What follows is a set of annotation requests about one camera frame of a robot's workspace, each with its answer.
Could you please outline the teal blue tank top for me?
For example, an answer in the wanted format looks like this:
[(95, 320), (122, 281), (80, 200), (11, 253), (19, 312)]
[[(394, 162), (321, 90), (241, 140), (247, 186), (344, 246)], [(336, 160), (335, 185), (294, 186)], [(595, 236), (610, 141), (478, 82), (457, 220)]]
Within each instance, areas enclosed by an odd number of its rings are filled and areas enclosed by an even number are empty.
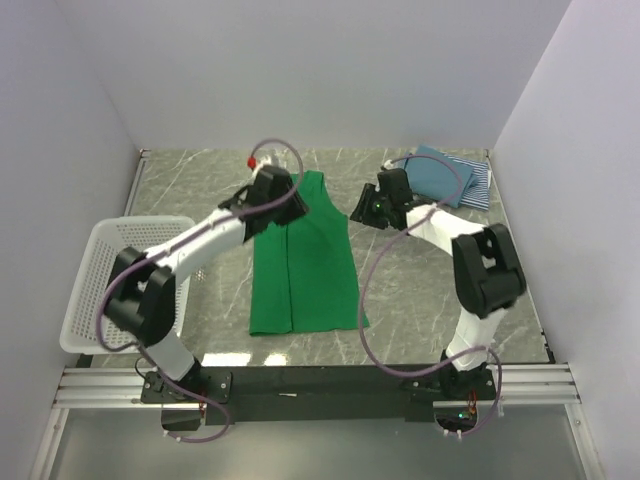
[(444, 153), (426, 145), (419, 146), (413, 157), (399, 163), (406, 171), (411, 190), (435, 201), (448, 200), (457, 208), (466, 190), (475, 187), (478, 177), (469, 165), (458, 163)]

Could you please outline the blue white striped tank top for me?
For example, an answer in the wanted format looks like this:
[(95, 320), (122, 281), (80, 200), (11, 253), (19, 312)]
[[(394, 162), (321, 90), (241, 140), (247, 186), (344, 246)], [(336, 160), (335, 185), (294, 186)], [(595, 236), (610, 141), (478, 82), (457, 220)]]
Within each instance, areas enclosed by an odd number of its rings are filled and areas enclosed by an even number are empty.
[(462, 194), (460, 205), (488, 211), (490, 206), (491, 172), (486, 162), (469, 160), (448, 155), (458, 165), (466, 165), (472, 169), (472, 179)]

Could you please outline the green tank top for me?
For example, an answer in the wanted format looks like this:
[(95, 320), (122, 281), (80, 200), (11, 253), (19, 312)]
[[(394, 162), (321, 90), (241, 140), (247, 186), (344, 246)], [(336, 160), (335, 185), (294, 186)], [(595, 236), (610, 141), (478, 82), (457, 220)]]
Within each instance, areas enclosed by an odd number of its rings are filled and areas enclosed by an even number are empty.
[(254, 239), (249, 334), (356, 330), (360, 288), (348, 219), (332, 203), (319, 171), (298, 189), (309, 212)]

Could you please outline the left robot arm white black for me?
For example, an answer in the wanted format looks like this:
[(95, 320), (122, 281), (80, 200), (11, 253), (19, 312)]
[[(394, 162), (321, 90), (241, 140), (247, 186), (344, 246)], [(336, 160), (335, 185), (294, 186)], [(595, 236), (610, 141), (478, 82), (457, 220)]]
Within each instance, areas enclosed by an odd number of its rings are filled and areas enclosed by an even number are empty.
[(164, 389), (186, 402), (205, 389), (201, 364), (173, 330), (176, 290), (203, 264), (239, 247), (271, 224), (288, 225), (308, 213), (298, 193), (304, 172), (263, 165), (252, 181), (221, 202), (204, 220), (171, 240), (117, 255), (96, 313), (96, 336), (111, 353), (102, 321), (133, 336), (133, 347), (164, 376)]

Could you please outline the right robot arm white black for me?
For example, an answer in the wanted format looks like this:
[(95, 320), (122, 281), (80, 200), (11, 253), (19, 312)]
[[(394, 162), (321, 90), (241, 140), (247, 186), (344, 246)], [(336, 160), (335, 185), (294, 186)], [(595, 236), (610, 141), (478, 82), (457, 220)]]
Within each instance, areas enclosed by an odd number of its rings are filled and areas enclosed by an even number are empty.
[(447, 398), (465, 398), (493, 379), (488, 360), (497, 355), (491, 345), (497, 327), (527, 290), (525, 275), (508, 228), (463, 220), (435, 204), (414, 197), (402, 169), (383, 170), (376, 185), (364, 185), (350, 219), (398, 236), (430, 243), (451, 256), (460, 316), (454, 335), (439, 363), (417, 371), (401, 371), (383, 364), (370, 349), (364, 333), (364, 299), (358, 305), (358, 331), (373, 364), (399, 378), (436, 375)]

